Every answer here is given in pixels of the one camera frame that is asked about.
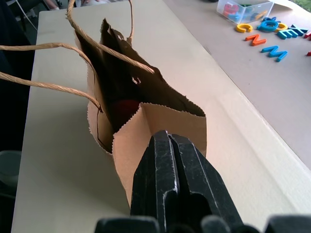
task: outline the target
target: red object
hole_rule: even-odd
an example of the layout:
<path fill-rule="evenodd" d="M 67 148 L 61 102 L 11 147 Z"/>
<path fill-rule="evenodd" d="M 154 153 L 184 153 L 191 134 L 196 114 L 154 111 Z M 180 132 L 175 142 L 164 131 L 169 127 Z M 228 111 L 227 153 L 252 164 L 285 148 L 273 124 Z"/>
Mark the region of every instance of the red object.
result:
<path fill-rule="evenodd" d="M 253 40 L 252 41 L 252 46 L 257 46 L 257 45 L 262 45 L 267 42 L 266 39 L 258 40 L 259 39 L 259 34 L 256 35 L 250 35 L 247 38 L 245 38 L 245 41 Z"/>
<path fill-rule="evenodd" d="M 226 4 L 224 8 L 224 12 L 229 13 L 229 14 L 235 14 L 239 10 L 238 5 L 230 5 Z"/>
<path fill-rule="evenodd" d="M 140 102 L 119 100 L 110 105 L 115 130 L 119 130 L 138 110 Z"/>
<path fill-rule="evenodd" d="M 223 15 L 224 15 L 224 16 L 226 16 L 226 17 L 228 17 L 228 16 L 229 16 L 229 14 L 230 14 L 230 13 L 229 13 L 229 12 L 227 12 L 227 11 L 224 11 L 224 12 L 223 12 Z"/>
<path fill-rule="evenodd" d="M 310 37 L 310 39 L 311 39 L 311 32 L 308 32 L 307 34 L 305 34 L 305 37 L 304 37 L 304 38 L 306 39 L 306 38 L 308 38 L 308 37 Z"/>

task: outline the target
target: blue letter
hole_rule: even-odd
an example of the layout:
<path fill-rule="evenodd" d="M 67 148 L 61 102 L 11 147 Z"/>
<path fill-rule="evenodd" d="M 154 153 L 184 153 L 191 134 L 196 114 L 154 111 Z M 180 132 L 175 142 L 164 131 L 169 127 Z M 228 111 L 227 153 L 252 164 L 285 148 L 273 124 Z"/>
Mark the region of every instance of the blue letter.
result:
<path fill-rule="evenodd" d="M 260 26 L 257 27 L 257 30 L 274 32 L 278 27 L 278 22 L 273 20 L 263 21 Z"/>
<path fill-rule="evenodd" d="M 296 38 L 298 36 L 298 34 L 295 33 L 292 29 L 278 31 L 277 35 L 283 40 L 285 40 L 286 38 L 291 38 L 291 37 Z"/>
<path fill-rule="evenodd" d="M 276 17 L 273 17 L 273 18 L 269 18 L 269 17 L 263 18 L 263 21 L 268 21 L 268 20 L 276 21 L 276 22 L 278 22 L 278 23 L 281 22 L 281 21 L 277 21 L 277 20 L 276 20 Z"/>
<path fill-rule="evenodd" d="M 287 55 L 287 51 L 276 52 L 278 50 L 278 46 L 271 46 L 261 50 L 261 52 L 270 52 L 269 57 L 278 57 L 277 62 L 280 62 Z"/>
<path fill-rule="evenodd" d="M 299 28 L 294 24 L 288 29 L 292 29 L 295 33 L 298 34 L 298 36 L 302 36 L 304 33 L 306 33 L 308 31 L 308 29 Z"/>

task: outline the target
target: black chair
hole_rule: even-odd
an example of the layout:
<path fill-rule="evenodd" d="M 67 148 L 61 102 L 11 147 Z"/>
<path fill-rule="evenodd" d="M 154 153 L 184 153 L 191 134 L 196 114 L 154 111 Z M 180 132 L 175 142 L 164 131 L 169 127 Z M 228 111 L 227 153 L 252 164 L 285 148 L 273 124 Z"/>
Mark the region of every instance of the black chair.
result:
<path fill-rule="evenodd" d="M 42 3 L 44 5 L 44 7 L 45 7 L 45 9 L 47 9 L 47 11 L 50 10 L 49 7 L 47 6 L 47 4 L 44 2 L 44 0 L 18 0 L 18 2 L 21 5 L 21 7 L 23 8 L 25 13 L 30 11 L 31 9 L 33 9 L 35 6 L 39 5 L 40 3 Z M 20 21 L 21 21 L 23 30 L 26 31 L 24 14 L 21 11 L 18 4 L 16 2 L 14 2 L 9 6 L 9 8 L 15 17 L 20 16 Z"/>

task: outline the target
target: table surface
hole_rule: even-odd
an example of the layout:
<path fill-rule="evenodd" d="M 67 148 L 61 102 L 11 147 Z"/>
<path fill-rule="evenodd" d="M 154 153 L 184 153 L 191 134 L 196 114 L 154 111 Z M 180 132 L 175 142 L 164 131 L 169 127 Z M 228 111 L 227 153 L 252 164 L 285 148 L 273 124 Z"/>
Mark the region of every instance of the table surface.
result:
<path fill-rule="evenodd" d="M 40 13 L 38 44 L 74 45 L 65 12 Z M 309 213 L 310 171 L 168 6 L 135 0 L 134 14 L 134 49 L 205 111 L 207 158 L 243 221 L 262 229 L 271 214 Z M 130 33 L 127 1 L 77 8 L 73 17 L 97 40 L 104 17 Z M 36 51 L 32 79 L 85 91 L 86 65 L 63 48 Z M 89 133 L 86 109 L 82 97 L 31 88 L 13 233 L 91 233 L 99 218 L 129 214 L 111 159 Z"/>
<path fill-rule="evenodd" d="M 256 30 L 234 31 L 235 24 L 215 11 L 217 3 L 201 0 L 164 0 L 193 36 L 213 56 L 238 88 L 279 133 L 298 157 L 311 169 L 311 41 L 302 37 L 282 40 L 276 33 Z M 274 5 L 270 16 L 311 30 L 311 13 L 289 2 Z M 247 36 L 260 34 L 267 39 L 252 47 Z M 281 62 L 260 53 L 262 48 L 279 46 L 288 55 Z"/>

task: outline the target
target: white table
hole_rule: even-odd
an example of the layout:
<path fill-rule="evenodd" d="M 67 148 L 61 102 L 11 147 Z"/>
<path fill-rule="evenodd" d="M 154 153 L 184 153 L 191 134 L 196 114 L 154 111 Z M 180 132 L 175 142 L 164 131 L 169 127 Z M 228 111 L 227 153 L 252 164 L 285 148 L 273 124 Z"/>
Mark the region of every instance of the white table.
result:
<path fill-rule="evenodd" d="M 221 174 L 245 223 L 263 228 L 276 213 L 308 213 L 311 174 L 214 59 L 161 0 L 135 0 L 133 47 L 207 115 L 207 158 Z M 74 9 L 99 40 L 104 17 L 130 33 L 128 2 Z M 42 12 L 37 43 L 74 45 L 65 11 Z M 35 54 L 34 81 L 86 90 L 74 52 Z M 13 233 L 91 233 L 101 217 L 129 214 L 109 155 L 94 141 L 87 100 L 31 88 Z"/>

